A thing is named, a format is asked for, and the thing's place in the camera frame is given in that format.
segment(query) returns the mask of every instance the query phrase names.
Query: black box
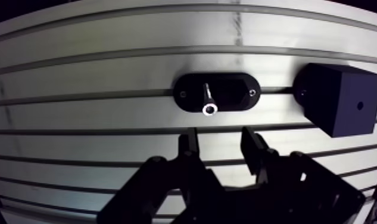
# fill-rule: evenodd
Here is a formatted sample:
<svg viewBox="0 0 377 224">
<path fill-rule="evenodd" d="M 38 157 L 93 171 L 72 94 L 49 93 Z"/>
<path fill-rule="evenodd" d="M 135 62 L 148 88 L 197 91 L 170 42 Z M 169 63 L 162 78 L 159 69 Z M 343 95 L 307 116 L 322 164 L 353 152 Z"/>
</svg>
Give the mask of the black box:
<svg viewBox="0 0 377 224">
<path fill-rule="evenodd" d="M 377 74 L 350 66 L 308 64 L 295 78 L 304 115 L 331 137 L 373 133 Z"/>
</svg>

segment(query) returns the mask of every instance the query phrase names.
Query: metal peg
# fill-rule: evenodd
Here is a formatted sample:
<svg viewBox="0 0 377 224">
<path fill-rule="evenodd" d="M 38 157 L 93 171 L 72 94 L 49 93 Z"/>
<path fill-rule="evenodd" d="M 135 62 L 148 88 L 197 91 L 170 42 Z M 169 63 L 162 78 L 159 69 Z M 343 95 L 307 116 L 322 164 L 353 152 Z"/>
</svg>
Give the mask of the metal peg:
<svg viewBox="0 0 377 224">
<path fill-rule="evenodd" d="M 212 95 L 210 93 L 208 83 L 204 84 L 204 107 L 202 108 L 202 113 L 205 116 L 212 116 L 217 112 L 217 105 L 214 102 Z"/>
</svg>

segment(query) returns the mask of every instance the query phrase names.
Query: black mechanical part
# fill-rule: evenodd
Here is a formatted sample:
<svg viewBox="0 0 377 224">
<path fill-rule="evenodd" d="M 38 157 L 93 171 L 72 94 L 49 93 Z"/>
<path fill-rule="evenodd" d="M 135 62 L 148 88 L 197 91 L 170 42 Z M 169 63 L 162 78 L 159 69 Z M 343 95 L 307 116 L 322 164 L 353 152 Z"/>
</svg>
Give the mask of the black mechanical part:
<svg viewBox="0 0 377 224">
<path fill-rule="evenodd" d="M 99 212 L 98 224 L 151 223 L 167 192 L 180 189 L 186 209 L 173 223 L 351 223 L 364 195 L 305 154 L 279 156 L 244 127 L 241 151 L 254 185 L 223 187 L 200 159 L 197 133 L 179 137 L 178 156 L 147 160 Z"/>
<path fill-rule="evenodd" d="M 191 73 L 180 77 L 173 89 L 176 104 L 192 113 L 244 111 L 256 105 L 261 90 L 246 73 Z"/>
<path fill-rule="evenodd" d="M 331 137 L 373 133 L 377 74 L 350 66 L 306 65 L 294 80 L 304 115 Z"/>
</svg>

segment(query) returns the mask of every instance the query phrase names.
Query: screw head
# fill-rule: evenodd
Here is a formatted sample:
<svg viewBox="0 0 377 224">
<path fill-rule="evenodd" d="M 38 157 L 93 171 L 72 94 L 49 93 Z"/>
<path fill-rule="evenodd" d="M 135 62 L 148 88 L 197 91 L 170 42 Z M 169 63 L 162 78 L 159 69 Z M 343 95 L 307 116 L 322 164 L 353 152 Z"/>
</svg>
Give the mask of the screw head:
<svg viewBox="0 0 377 224">
<path fill-rule="evenodd" d="M 180 97 L 181 98 L 186 98 L 187 97 L 187 93 L 185 91 L 181 91 L 180 92 Z"/>
<path fill-rule="evenodd" d="M 256 90 L 255 89 L 251 89 L 250 90 L 250 97 L 253 97 L 255 94 L 256 94 Z"/>
</svg>

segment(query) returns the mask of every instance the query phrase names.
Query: bolt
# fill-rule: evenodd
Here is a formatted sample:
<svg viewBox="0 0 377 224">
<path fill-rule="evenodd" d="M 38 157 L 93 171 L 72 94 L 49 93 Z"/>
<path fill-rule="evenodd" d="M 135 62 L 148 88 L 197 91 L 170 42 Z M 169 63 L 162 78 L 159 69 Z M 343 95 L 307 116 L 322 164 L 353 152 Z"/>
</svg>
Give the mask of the bolt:
<svg viewBox="0 0 377 224">
<path fill-rule="evenodd" d="M 256 94 L 255 89 L 251 89 L 250 90 L 250 97 L 253 97 L 255 94 Z"/>
</svg>

